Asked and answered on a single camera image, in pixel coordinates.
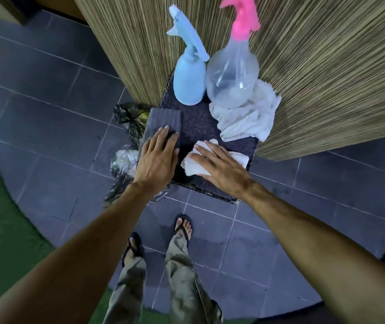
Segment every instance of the crumpled white towel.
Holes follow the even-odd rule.
[[[209,142],[212,142],[213,144],[218,144],[218,141],[216,139],[211,139]],[[203,141],[197,141],[199,146],[202,146],[203,148],[206,148],[207,150],[211,151],[213,154],[215,154],[208,146],[206,143]],[[201,167],[199,164],[197,164],[194,160],[190,158],[190,155],[192,153],[198,153],[201,155],[201,153],[196,149],[192,149],[192,151],[186,155],[184,160],[181,163],[181,166],[183,169],[185,169],[185,174],[187,176],[191,175],[198,175],[198,174],[204,174],[204,175],[210,175],[207,170],[205,170],[203,167]],[[240,152],[229,152],[231,156],[242,165],[243,168],[246,168],[246,165],[248,164],[249,157],[247,155],[244,155],[243,153]]]
[[[275,111],[281,99],[271,84],[257,79],[252,96],[241,107],[226,109],[211,102],[209,110],[212,117],[218,121],[222,141],[229,142],[254,136],[263,142],[271,132]]]

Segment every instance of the pant leg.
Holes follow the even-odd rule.
[[[222,323],[221,309],[203,289],[184,237],[173,236],[165,263],[171,290],[170,323]]]
[[[135,324],[140,320],[146,282],[146,262],[136,257],[122,269],[110,297],[103,324]]]

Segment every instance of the pink spray nozzle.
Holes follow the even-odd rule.
[[[260,28],[254,0],[223,0],[220,8],[228,5],[233,5],[237,12],[231,36],[237,41],[249,39],[251,31],[258,31]]]

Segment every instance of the foot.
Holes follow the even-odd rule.
[[[177,220],[177,222],[176,222],[176,227],[175,227],[175,229],[177,229],[180,225],[183,225],[183,227],[184,227],[185,230],[186,230],[186,234],[188,234],[188,240],[191,240],[192,227],[191,227],[190,222],[188,222],[186,219],[179,218],[179,219]],[[181,237],[184,236],[183,230],[179,230],[176,234],[177,234],[178,236],[181,236]]]
[[[129,238],[129,242],[131,243],[132,247],[136,250],[137,249],[136,240],[134,238]],[[125,263],[125,265],[127,265],[130,263],[130,261],[133,261],[135,257],[136,256],[134,256],[134,252],[131,249],[129,249],[128,252],[126,253],[125,260],[123,262]]]

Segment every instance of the black flip-flop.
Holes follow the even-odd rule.
[[[179,218],[182,218],[182,224],[179,225],[178,228],[176,228],[176,223],[177,223],[177,220]],[[186,239],[186,245],[188,246],[189,244],[189,238],[188,238],[188,234],[186,234],[186,230],[185,228],[183,227],[183,221],[186,220],[187,222],[189,222],[189,224],[191,225],[191,229],[192,229],[192,233],[191,233],[191,238],[192,236],[194,235],[194,225],[192,224],[192,220],[190,219],[189,216],[185,215],[185,214],[179,214],[176,216],[176,218],[174,219],[174,225],[173,225],[173,230],[174,230],[174,234],[176,234],[177,232],[179,232],[179,230],[182,230],[183,231],[183,235],[185,236],[185,239]]]
[[[136,242],[137,249],[135,249],[131,245],[131,242],[129,240],[130,238],[133,238],[134,241]],[[138,233],[136,232],[131,233],[131,235],[128,238],[128,244],[126,245],[125,251],[123,252],[123,255],[122,255],[122,268],[125,267],[124,261],[125,261],[126,254],[128,253],[129,250],[132,250],[132,252],[134,253],[134,257],[143,257],[145,254],[145,248],[141,244],[140,235],[138,235]]]

